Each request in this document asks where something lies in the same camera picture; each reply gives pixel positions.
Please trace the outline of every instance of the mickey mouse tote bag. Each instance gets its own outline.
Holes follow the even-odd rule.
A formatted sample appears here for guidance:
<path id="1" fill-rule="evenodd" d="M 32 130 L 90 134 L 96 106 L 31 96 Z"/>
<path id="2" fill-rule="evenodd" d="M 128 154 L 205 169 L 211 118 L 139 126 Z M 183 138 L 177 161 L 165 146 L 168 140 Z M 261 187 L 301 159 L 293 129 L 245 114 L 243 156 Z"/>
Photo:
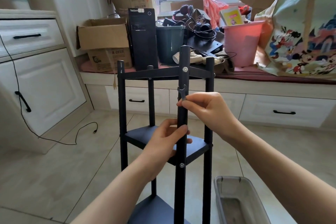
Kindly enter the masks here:
<path id="1" fill-rule="evenodd" d="M 275 0 L 256 15 L 264 20 L 259 45 L 274 75 L 336 80 L 336 0 Z"/>

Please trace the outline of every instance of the black box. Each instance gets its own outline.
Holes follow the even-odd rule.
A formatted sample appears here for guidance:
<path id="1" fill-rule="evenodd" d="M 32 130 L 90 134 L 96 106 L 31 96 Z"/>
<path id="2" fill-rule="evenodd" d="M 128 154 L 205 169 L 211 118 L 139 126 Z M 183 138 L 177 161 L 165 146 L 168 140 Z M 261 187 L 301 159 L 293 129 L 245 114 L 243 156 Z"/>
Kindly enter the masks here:
<path id="1" fill-rule="evenodd" d="M 149 65 L 158 69 L 155 10 L 153 8 L 129 8 L 128 22 L 135 69 L 137 71 L 146 70 Z"/>

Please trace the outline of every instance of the red bag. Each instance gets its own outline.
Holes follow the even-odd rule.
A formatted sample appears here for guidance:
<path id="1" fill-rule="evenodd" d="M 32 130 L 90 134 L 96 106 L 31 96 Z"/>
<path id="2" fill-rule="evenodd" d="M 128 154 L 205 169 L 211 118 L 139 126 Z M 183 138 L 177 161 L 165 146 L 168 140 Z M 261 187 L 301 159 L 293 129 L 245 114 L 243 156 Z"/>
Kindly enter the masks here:
<path id="1" fill-rule="evenodd" d="M 217 0 L 203 0 L 204 11 L 210 17 L 211 27 L 214 29 L 219 26 L 219 11 L 227 9 L 228 4 Z"/>

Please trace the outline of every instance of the pink bucket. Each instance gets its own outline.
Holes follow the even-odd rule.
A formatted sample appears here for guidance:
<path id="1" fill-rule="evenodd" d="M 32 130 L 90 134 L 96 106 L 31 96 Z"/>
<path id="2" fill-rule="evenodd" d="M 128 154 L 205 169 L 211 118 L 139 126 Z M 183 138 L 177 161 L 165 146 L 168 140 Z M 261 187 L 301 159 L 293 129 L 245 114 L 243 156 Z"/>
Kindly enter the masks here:
<path id="1" fill-rule="evenodd" d="M 230 55 L 236 67 L 247 67 L 254 64 L 263 23 L 264 21 L 255 21 L 223 27 L 225 52 L 237 53 L 237 55 Z"/>

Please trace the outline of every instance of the metal pole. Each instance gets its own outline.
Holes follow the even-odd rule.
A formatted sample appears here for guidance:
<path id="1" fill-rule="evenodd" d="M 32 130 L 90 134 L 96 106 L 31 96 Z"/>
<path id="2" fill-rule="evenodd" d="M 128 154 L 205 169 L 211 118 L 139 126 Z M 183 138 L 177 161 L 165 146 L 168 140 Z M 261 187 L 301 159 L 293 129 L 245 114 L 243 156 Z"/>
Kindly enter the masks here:
<path id="1" fill-rule="evenodd" d="M 213 92 L 214 90 L 214 58 L 206 59 L 206 70 L 210 71 L 212 77 L 205 80 L 205 91 Z M 204 153 L 203 165 L 203 215 L 202 224 L 210 224 L 211 210 L 211 169 L 212 169 L 212 130 L 204 126 L 204 141 L 210 146 L 209 150 Z"/>
<path id="2" fill-rule="evenodd" d="M 148 104 L 149 104 L 149 126 L 155 126 L 155 107 L 154 107 L 154 81 L 148 78 Z M 152 180 L 152 197 L 156 196 L 156 178 Z"/>
<path id="3" fill-rule="evenodd" d="M 188 95 L 189 89 L 189 66 L 190 47 L 181 46 L 178 86 L 185 89 Z M 188 123 L 188 111 L 184 107 L 177 109 L 177 127 Z M 176 167 L 175 167 L 175 202 L 174 202 L 174 224 L 184 223 L 184 200 L 186 195 L 186 158 L 187 158 L 187 135 L 184 135 L 176 144 Z"/>
<path id="4" fill-rule="evenodd" d="M 125 73 L 125 66 L 123 60 L 118 60 L 118 97 L 119 97 L 119 129 L 120 129 L 120 158 L 121 158 L 121 171 L 128 166 L 127 160 L 127 141 L 125 134 L 127 133 L 127 120 L 126 120 L 126 92 L 125 92 L 125 79 L 122 75 Z"/>

